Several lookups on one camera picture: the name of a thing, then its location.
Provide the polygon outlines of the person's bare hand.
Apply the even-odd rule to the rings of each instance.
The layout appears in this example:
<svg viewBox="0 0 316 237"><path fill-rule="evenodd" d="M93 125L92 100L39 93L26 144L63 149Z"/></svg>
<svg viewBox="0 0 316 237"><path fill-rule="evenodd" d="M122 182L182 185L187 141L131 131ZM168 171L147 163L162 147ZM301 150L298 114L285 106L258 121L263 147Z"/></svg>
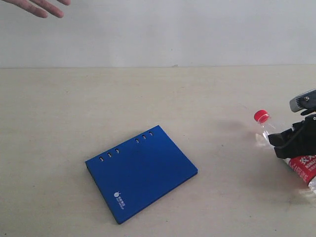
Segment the person's bare hand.
<svg viewBox="0 0 316 237"><path fill-rule="evenodd" d="M4 0L36 17L47 18L51 14L57 18L63 18L64 12L48 0Z"/></svg>

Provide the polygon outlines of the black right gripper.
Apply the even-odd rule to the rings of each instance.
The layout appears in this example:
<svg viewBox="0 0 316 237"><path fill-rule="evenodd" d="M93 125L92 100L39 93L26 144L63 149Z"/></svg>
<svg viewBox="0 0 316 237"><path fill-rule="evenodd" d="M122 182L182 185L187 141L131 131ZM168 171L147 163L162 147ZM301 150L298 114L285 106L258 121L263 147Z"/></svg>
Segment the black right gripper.
<svg viewBox="0 0 316 237"><path fill-rule="evenodd" d="M292 125L280 133L268 135L269 143L274 147L277 158L296 158L316 154L316 115L311 114L301 122Z"/></svg>

